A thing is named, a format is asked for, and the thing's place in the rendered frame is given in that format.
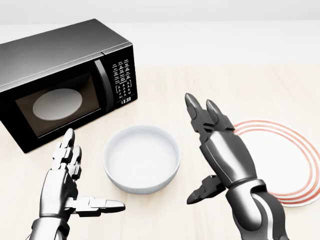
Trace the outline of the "silver robot left hand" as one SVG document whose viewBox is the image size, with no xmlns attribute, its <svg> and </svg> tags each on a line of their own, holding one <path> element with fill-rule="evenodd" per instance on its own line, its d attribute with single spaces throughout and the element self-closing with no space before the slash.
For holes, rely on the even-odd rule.
<svg viewBox="0 0 320 240">
<path fill-rule="evenodd" d="M 41 217 L 58 217 L 66 221 L 72 214 L 80 217 L 99 217 L 102 213 L 124 211 L 121 201 L 96 199 L 93 196 L 78 198 L 76 180 L 81 176 L 82 149 L 74 146 L 75 132 L 69 128 L 53 153 L 53 163 L 46 174 L 41 197 Z"/>
</svg>

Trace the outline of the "white microwave turntable plate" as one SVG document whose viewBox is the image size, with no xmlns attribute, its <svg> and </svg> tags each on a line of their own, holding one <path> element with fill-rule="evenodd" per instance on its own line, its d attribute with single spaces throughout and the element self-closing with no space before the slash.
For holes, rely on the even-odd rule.
<svg viewBox="0 0 320 240">
<path fill-rule="evenodd" d="M 33 104 L 35 116 L 45 121 L 57 121 L 74 114 L 82 105 L 81 94 L 70 88 L 60 88 L 40 96 Z"/>
</svg>

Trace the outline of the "white plate with red rings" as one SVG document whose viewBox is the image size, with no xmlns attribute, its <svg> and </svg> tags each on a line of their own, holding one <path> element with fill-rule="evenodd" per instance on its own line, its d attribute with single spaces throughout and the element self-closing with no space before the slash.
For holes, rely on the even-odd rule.
<svg viewBox="0 0 320 240">
<path fill-rule="evenodd" d="M 320 151 L 296 130 L 271 120 L 235 124 L 251 154 L 258 178 L 285 207 L 320 199 Z"/>
</svg>

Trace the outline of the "black microwave oven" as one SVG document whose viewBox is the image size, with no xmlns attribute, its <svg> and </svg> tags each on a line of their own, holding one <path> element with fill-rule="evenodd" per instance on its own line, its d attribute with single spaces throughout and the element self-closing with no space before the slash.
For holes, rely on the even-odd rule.
<svg viewBox="0 0 320 240">
<path fill-rule="evenodd" d="M 56 89 L 82 96 L 60 120 L 33 113 Z M 138 98 L 133 44 L 96 19 L 0 44 L 0 121 L 28 153 Z"/>
</svg>

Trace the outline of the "white bowl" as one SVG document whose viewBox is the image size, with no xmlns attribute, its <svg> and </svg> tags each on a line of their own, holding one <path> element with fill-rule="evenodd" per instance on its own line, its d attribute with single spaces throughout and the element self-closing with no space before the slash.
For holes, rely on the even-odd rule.
<svg viewBox="0 0 320 240">
<path fill-rule="evenodd" d="M 176 176 L 181 164 L 177 141 L 154 125 L 133 125 L 105 145 L 103 167 L 111 182 L 136 195 L 155 193 Z"/>
</svg>

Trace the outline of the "silver robot right hand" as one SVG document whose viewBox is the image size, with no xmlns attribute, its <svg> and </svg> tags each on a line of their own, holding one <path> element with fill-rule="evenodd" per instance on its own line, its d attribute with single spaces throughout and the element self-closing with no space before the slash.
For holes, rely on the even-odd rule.
<svg viewBox="0 0 320 240">
<path fill-rule="evenodd" d="M 253 159 L 242 139 L 234 134 L 229 118 L 209 99 L 206 109 L 190 93 L 186 93 L 184 99 L 190 123 L 199 134 L 200 150 L 215 172 L 215 176 L 207 177 L 200 188 L 193 191 L 187 204 L 213 198 L 226 188 L 256 179 Z"/>
</svg>

